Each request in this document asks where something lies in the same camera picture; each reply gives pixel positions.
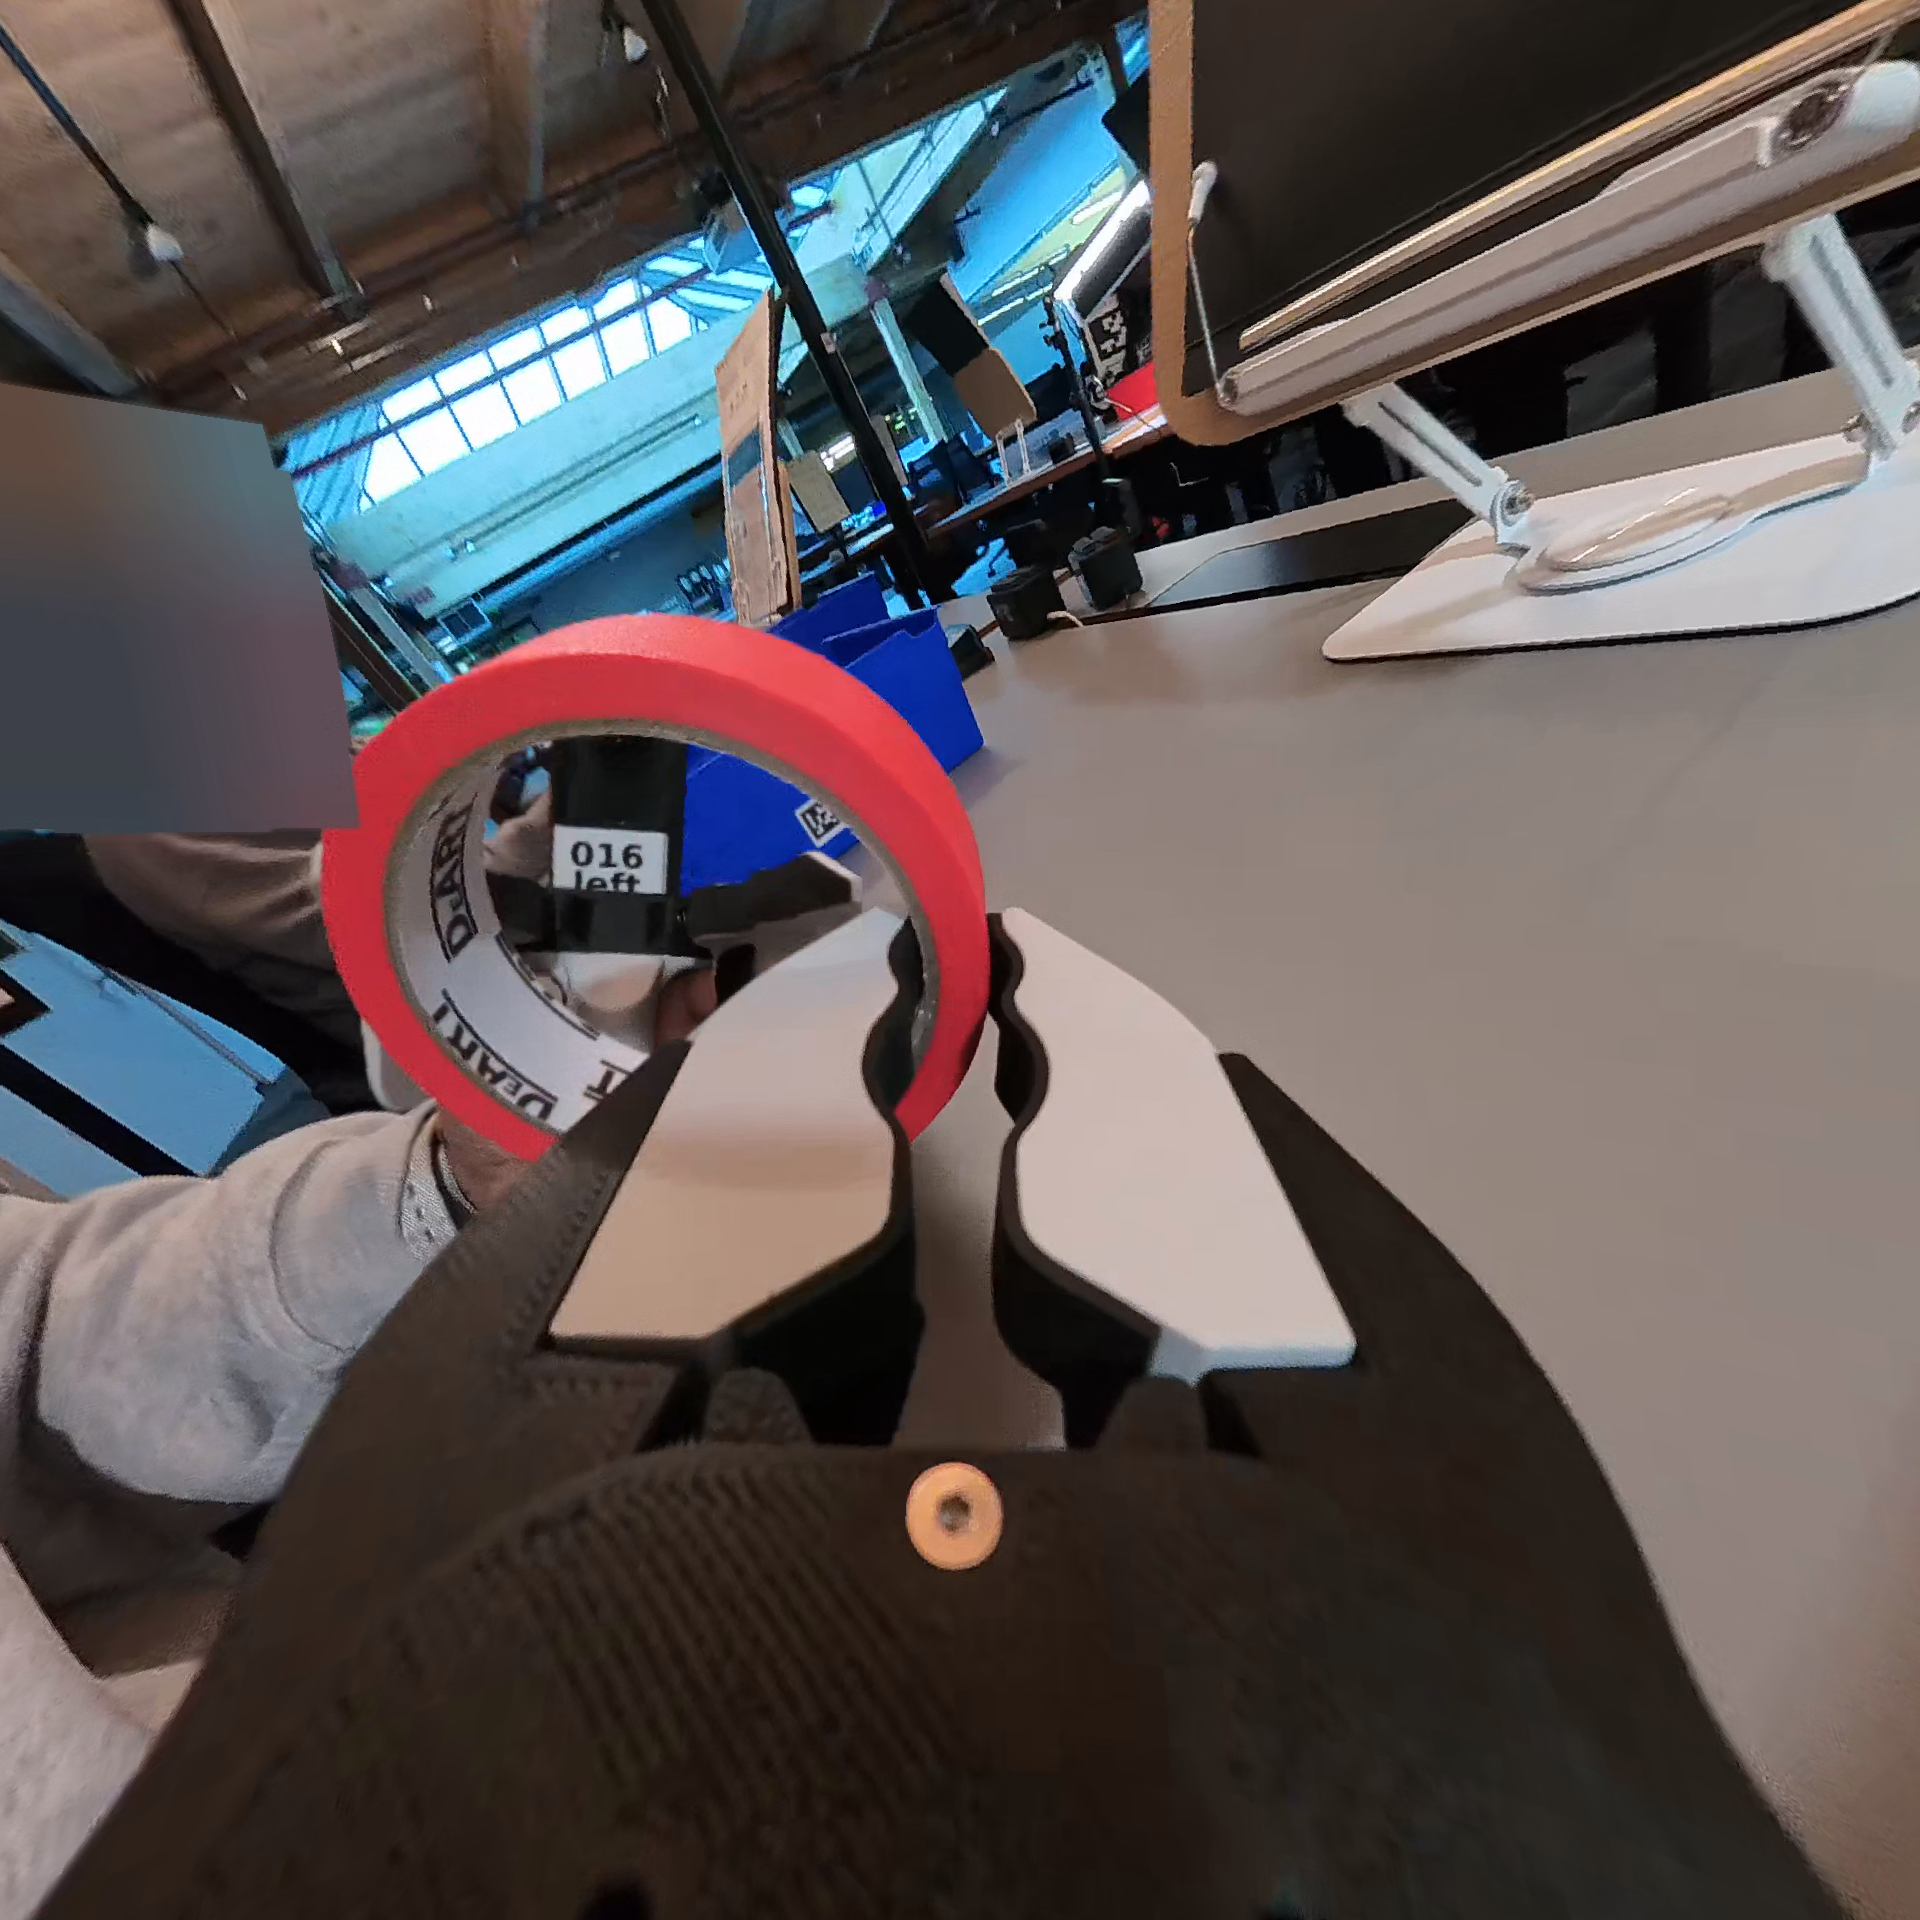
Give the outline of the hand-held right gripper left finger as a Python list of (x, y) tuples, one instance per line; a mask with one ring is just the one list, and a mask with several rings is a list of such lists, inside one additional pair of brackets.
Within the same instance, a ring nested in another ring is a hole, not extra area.
[(923, 1335), (909, 1148), (922, 948), (887, 910), (689, 1042), (554, 1311), (567, 1355), (776, 1376), (831, 1448), (897, 1438)]

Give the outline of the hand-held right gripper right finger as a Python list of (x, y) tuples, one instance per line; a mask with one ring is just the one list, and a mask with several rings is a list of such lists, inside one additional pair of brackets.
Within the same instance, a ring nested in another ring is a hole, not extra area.
[(1008, 1354), (1089, 1450), (1143, 1380), (1336, 1372), (1357, 1337), (1226, 1058), (1032, 912), (992, 920), (992, 1228)]

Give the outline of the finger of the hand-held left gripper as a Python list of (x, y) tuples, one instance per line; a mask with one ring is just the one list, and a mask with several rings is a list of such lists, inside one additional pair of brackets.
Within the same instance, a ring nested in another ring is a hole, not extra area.
[(824, 852), (796, 856), (683, 900), (693, 944), (711, 960), (713, 988), (741, 992), (861, 912), (861, 881)]

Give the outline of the red masking tape roll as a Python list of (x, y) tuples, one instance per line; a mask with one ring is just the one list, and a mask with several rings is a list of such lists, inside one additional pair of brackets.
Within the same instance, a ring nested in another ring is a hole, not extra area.
[(992, 980), (972, 819), (908, 721), (847, 667), (769, 631), (610, 616), (426, 692), (352, 763), (357, 825), (325, 832), (323, 905), (352, 1006), (386, 1062), (532, 1162), (644, 1062), (549, 1000), (508, 944), (485, 863), (500, 762), (564, 737), (713, 747), (824, 801), (897, 879), (922, 1014), (897, 1120), (919, 1140), (977, 1056)]

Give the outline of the person's left forearm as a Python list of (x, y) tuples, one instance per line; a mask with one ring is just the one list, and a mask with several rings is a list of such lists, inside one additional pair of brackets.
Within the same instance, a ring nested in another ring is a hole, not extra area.
[(4, 1193), (4, 1916), (41, 1906), (153, 1743), (58, 1615), (187, 1550), (176, 1505), (280, 1498), (346, 1366), (475, 1215), (451, 1148), (421, 1107), (208, 1177)]

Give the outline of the person's left hand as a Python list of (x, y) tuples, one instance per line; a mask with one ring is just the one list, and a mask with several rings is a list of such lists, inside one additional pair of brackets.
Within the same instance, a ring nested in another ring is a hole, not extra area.
[(641, 1051), (685, 1040), (723, 994), (713, 962), (666, 962), (629, 953), (560, 953), (544, 912), (554, 868), (552, 793), (495, 793), (488, 887), (521, 970), (539, 992), (589, 1032)]

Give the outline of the large blue storage bin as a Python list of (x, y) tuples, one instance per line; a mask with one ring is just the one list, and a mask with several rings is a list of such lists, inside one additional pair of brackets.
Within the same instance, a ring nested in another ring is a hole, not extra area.
[[(937, 616), (892, 616), (853, 628), (794, 616), (776, 625), (776, 635), (839, 665), (879, 696), (941, 771), (952, 772), (983, 750), (986, 739)], [(856, 842), (848, 824), (816, 793), (746, 759), (689, 750), (679, 842), (683, 895), (743, 882), (807, 852), (847, 863)]]

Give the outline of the small blue storage bin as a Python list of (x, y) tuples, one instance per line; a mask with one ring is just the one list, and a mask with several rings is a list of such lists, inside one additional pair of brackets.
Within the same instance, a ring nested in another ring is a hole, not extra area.
[(892, 616), (881, 578), (867, 571), (831, 588), (813, 604), (777, 617), (769, 634), (831, 656), (842, 640), (876, 628)]

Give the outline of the cardboard sign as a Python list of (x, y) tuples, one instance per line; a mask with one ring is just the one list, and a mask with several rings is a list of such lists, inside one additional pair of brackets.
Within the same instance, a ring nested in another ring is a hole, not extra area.
[(800, 608), (794, 504), (777, 443), (780, 294), (764, 296), (713, 371), (735, 617), (773, 628)]

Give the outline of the wooden workbench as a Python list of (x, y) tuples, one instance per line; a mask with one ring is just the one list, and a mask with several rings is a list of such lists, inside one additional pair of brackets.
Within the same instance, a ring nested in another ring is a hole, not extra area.
[(1057, 464), (1037, 464), (1032, 472), (1024, 472), (1023, 475), (992, 488), (983, 496), (937, 520), (928, 534), (928, 539), (954, 539), (962, 531), (972, 527), (986, 527), (987, 521), (994, 521), (996, 518), (1013, 511), (1017, 504), (1024, 504), (1032, 496), (1037, 496), (1048, 490), (1077, 483), (1085, 474), (1096, 478), (1116, 474), (1133, 458), (1146, 456), (1147, 451), (1156, 449), (1169, 439), (1171, 422), (1167, 422), (1162, 407), (1132, 417), (1123, 422), (1120, 431), (1108, 435), (1099, 449), (1079, 447), (1071, 452), (1071, 458)]

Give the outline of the tan board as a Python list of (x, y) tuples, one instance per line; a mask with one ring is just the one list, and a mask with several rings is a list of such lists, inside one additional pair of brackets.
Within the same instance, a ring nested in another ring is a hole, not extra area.
[(949, 379), (964, 412), (989, 442), (1017, 438), (1041, 422), (1032, 393), (992, 343), (983, 343), (964, 367), (949, 372)]

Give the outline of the black metal pole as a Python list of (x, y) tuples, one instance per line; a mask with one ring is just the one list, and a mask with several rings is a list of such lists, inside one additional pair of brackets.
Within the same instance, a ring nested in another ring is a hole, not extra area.
[(931, 608), (932, 563), (928, 543), (908, 499), (905, 483), (881, 439), (881, 431), (859, 393), (848, 359), (828, 328), (800, 264), (785, 238), (770, 192), (736, 136), (730, 113), (724, 110), (723, 95), (691, 34), (682, 4), (644, 2), (642, 9), (650, 19), (652, 41), (659, 48), (661, 63), (671, 68), (673, 79), (689, 97), (699, 132), (707, 137), (711, 156), (719, 160), (719, 168), (732, 188), (732, 196), (776, 278), (776, 286), (785, 298), (788, 315), (800, 328), (807, 356), (820, 372), (833, 404), (853, 435), (857, 462), (884, 507), (887, 529), (895, 535), (897, 570), (903, 574), (903, 595)]

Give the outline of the black white marker sign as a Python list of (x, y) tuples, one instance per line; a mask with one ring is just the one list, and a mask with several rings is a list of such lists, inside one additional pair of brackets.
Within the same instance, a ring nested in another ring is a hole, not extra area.
[(323, 1116), (295, 1072), (229, 1026), (3, 926), (8, 1193), (208, 1177)]

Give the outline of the white laptop stand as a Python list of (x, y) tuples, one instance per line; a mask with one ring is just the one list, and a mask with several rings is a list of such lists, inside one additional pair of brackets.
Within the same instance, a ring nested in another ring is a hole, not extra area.
[[(1345, 419), (1437, 483), (1469, 521), (1327, 643), (1332, 663), (1633, 640), (1792, 634), (1915, 600), (1915, 362), (1829, 210), (1842, 177), (1915, 136), (1914, 60), (1858, 60), (1741, 108), (1599, 194), (1336, 321), (1271, 319), (1210, 359), (1236, 419), (1330, 391)], [(1851, 396), (1849, 423), (1608, 488), (1540, 495), (1476, 452), (1388, 368), (1671, 250), (1760, 241)]]

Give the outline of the black laptop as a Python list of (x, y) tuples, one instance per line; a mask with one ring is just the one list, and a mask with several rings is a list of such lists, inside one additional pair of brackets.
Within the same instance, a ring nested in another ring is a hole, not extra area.
[(1201, 2), (1147, 9), (1155, 372), (1227, 447), (1241, 356), (1433, 272), (1699, 128), (1905, 31), (1915, 4)]

